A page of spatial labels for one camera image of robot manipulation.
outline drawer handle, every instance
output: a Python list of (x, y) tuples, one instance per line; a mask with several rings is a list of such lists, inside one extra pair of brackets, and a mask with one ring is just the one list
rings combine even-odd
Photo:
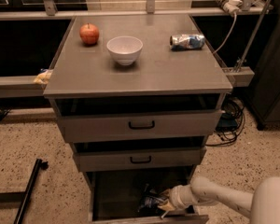
[(129, 128), (131, 130), (149, 130), (155, 127), (155, 121), (151, 121), (151, 125), (149, 126), (133, 126), (131, 122), (129, 122)]
[(151, 156), (148, 156), (148, 159), (146, 161), (134, 161), (133, 157), (130, 157), (130, 161), (133, 164), (150, 163), (151, 162)]

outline terrazzo floor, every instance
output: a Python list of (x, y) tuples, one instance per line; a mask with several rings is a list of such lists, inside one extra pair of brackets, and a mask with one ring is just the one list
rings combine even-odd
[[(195, 174), (220, 185), (253, 192), (261, 180), (280, 176), (280, 126), (258, 131), (245, 110), (245, 128), (229, 147), (208, 147)], [(210, 136), (207, 143), (217, 142)], [(25, 191), (36, 159), (49, 163), (35, 183), (23, 223), (88, 223), (90, 189), (72, 159), (72, 149), (63, 141), (52, 109), (11, 110), (0, 122), (0, 192)], [(17, 207), (0, 209), (0, 224), (13, 223)], [(208, 224), (246, 224), (223, 204), (197, 207), (207, 214)]]

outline open drawer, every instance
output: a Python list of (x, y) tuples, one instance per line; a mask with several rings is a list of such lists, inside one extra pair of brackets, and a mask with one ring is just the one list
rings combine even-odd
[(177, 185), (186, 185), (193, 167), (142, 169), (97, 172), (92, 182), (90, 223), (187, 223), (204, 224), (208, 216), (199, 216), (190, 207), (169, 212), (164, 218), (162, 210), (139, 208), (144, 201), (145, 189), (159, 194)]
[(75, 144), (80, 172), (198, 165), (203, 137), (124, 140)]
[(189, 137), (214, 132), (221, 110), (129, 116), (58, 118), (66, 143)]

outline metal pole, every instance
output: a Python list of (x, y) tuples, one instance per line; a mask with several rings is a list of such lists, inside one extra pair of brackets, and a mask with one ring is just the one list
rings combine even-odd
[(35, 167), (34, 167), (32, 173), (31, 173), (29, 182), (27, 184), (26, 191), (24, 192), (24, 196), (21, 200), (21, 205), (20, 205), (18, 213), (16, 215), (16, 219), (14, 221), (14, 224), (21, 224), (22, 221), (23, 221), (24, 214), (25, 214), (25, 211), (27, 209), (27, 205), (28, 205), (28, 202), (30, 200), (30, 196), (31, 196), (33, 187), (35, 185), (37, 174), (38, 174), (39, 169), (41, 168), (41, 165), (42, 165), (42, 160), (37, 159), (35, 161)]
[(262, 11), (261, 11), (261, 13), (260, 13), (260, 15), (259, 15), (258, 22), (257, 22), (257, 24), (256, 24), (256, 26), (255, 26), (255, 28), (254, 28), (254, 30), (253, 30), (252, 35), (250, 36), (250, 39), (249, 39), (248, 44), (247, 44), (246, 47), (245, 47), (244, 54), (243, 54), (242, 58), (239, 59), (239, 60), (237, 61), (236, 65), (233, 67), (233, 70), (232, 70), (233, 72), (239, 72), (239, 71), (241, 70), (241, 67), (242, 67), (242, 65), (243, 65), (243, 63), (244, 63), (244, 61), (245, 61), (246, 54), (249, 52), (249, 49), (250, 49), (250, 47), (251, 47), (251, 45), (252, 45), (252, 42), (253, 42), (253, 40), (254, 40), (254, 38), (255, 38), (255, 35), (256, 35), (256, 33), (258, 32), (258, 30), (259, 30), (259, 27), (260, 27), (260, 25), (261, 25), (261, 22), (262, 22), (262, 20), (263, 20), (263, 18), (264, 18), (264, 15), (267, 13), (267, 10), (268, 10), (268, 8), (269, 8), (269, 5), (270, 5), (271, 1), (272, 1), (272, 0), (267, 0), (267, 2), (266, 2), (266, 4), (265, 4), (264, 8), (262, 9)]

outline floor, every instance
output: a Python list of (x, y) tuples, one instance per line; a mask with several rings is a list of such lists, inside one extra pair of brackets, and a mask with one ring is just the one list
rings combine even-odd
[[(280, 176), (280, 125), (258, 131), (245, 110), (245, 127), (229, 147), (208, 147), (194, 176), (201, 175), (232, 188), (253, 192), (261, 180)], [(212, 135), (207, 144), (218, 142)], [(23, 223), (88, 223), (91, 192), (72, 159), (55, 123), (52, 109), (11, 110), (0, 122), (0, 192), (25, 191), (36, 159), (47, 161), (35, 183)], [(0, 224), (12, 223), (17, 207), (0, 208)], [(247, 218), (219, 203), (197, 207), (208, 224), (246, 224)]]

